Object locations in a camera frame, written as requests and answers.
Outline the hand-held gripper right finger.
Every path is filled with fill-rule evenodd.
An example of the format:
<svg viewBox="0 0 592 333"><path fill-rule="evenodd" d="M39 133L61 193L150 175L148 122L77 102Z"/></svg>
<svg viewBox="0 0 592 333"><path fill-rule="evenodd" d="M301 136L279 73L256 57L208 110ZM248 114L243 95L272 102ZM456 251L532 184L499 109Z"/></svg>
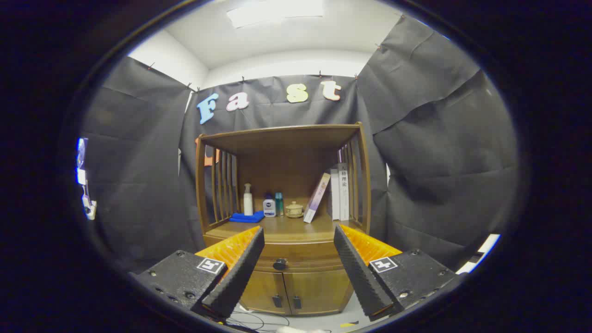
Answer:
<svg viewBox="0 0 592 333"><path fill-rule="evenodd" d="M334 246L370 321L430 301L462 280L420 249L403 252L346 225L336 226Z"/></svg>

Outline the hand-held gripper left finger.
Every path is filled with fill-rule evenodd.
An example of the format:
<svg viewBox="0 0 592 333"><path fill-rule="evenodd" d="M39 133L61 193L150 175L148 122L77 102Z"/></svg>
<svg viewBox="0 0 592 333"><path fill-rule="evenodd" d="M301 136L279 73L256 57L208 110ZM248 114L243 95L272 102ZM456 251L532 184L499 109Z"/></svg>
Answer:
<svg viewBox="0 0 592 333"><path fill-rule="evenodd" d="M197 253L177 250L135 280L163 301L224 321L231 316L265 246L260 226Z"/></svg>

